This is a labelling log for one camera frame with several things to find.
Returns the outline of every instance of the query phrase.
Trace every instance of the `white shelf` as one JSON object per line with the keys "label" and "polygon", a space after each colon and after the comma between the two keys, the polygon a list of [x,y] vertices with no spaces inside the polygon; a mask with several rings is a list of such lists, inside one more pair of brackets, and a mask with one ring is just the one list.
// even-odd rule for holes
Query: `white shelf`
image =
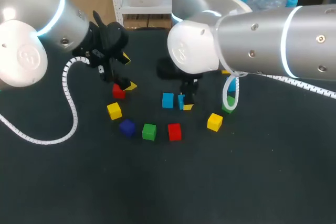
{"label": "white shelf", "polygon": [[172,0],[161,0],[159,6],[133,7],[127,0],[120,0],[120,12],[122,14],[169,14],[172,12]]}

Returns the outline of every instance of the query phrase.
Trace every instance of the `led light ring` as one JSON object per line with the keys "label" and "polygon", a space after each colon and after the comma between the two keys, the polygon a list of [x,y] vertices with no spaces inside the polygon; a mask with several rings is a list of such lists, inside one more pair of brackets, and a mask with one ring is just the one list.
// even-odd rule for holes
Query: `led light ring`
{"label": "led light ring", "polygon": [[292,12],[288,15],[288,18],[285,22],[284,29],[282,30],[281,35],[281,44],[280,44],[280,51],[281,51],[281,61],[283,68],[285,69],[286,73],[291,76],[292,78],[297,78],[289,69],[288,62],[287,62],[287,56],[286,56],[286,40],[287,40],[287,34],[288,29],[290,26],[290,22],[292,21],[294,14],[301,8],[302,6],[298,6],[295,9],[292,10]]}

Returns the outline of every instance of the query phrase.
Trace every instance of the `blue block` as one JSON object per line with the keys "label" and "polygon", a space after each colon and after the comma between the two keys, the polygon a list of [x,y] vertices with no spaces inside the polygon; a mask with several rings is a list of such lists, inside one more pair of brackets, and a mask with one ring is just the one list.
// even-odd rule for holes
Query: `blue block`
{"label": "blue block", "polygon": [[235,92],[236,91],[236,78],[230,83],[228,92]]}
{"label": "blue block", "polygon": [[163,93],[162,107],[165,108],[165,109],[172,109],[172,108],[174,108],[174,94],[172,94],[172,93]]}
{"label": "blue block", "polygon": [[123,134],[131,137],[135,133],[135,124],[132,121],[126,119],[121,124],[119,124],[119,129]]}
{"label": "blue block", "polygon": [[178,95],[178,106],[180,107],[180,110],[183,110],[183,105],[184,105],[184,99],[185,95],[184,94],[179,94]]}

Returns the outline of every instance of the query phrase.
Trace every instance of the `screw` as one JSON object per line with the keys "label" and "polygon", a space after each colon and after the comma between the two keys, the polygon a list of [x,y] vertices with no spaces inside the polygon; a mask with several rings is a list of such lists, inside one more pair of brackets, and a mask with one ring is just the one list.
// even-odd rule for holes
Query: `screw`
{"label": "screw", "polygon": [[322,73],[324,73],[324,72],[327,71],[327,68],[326,68],[325,66],[322,66],[322,65],[319,65],[318,69],[319,69],[319,71],[322,72]]}
{"label": "screw", "polygon": [[324,43],[325,40],[326,40],[326,37],[325,37],[324,35],[319,35],[319,36],[317,36],[317,38],[316,38],[316,41],[317,41],[318,43]]}
{"label": "screw", "polygon": [[66,38],[63,38],[63,39],[61,40],[61,44],[64,45],[64,46],[66,46],[66,45],[69,44],[69,40],[66,39]]}
{"label": "screw", "polygon": [[248,55],[251,57],[251,58],[254,58],[256,56],[256,52],[254,50],[251,50]]}
{"label": "screw", "polygon": [[258,27],[259,27],[258,24],[253,24],[253,25],[251,26],[251,30],[252,30],[252,31],[255,31],[255,30],[258,29]]}

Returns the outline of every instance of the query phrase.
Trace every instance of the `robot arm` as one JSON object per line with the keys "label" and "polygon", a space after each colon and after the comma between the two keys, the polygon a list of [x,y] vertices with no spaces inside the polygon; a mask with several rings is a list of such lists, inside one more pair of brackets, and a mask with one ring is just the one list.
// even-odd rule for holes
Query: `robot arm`
{"label": "robot arm", "polygon": [[0,0],[0,89],[25,87],[44,76],[47,55],[40,40],[89,58],[103,81],[122,89],[134,86],[110,66],[113,59],[130,62],[122,50],[126,30],[116,22],[106,26],[98,13],[93,15],[98,25],[69,0]]}
{"label": "robot arm", "polygon": [[40,40],[71,51],[88,28],[87,17],[68,0],[0,0],[0,89],[44,76],[48,60]]}
{"label": "robot arm", "polygon": [[239,0],[188,0],[192,8],[186,1],[173,0],[173,19],[181,22],[168,38],[181,70],[336,80],[336,5],[252,13]]}

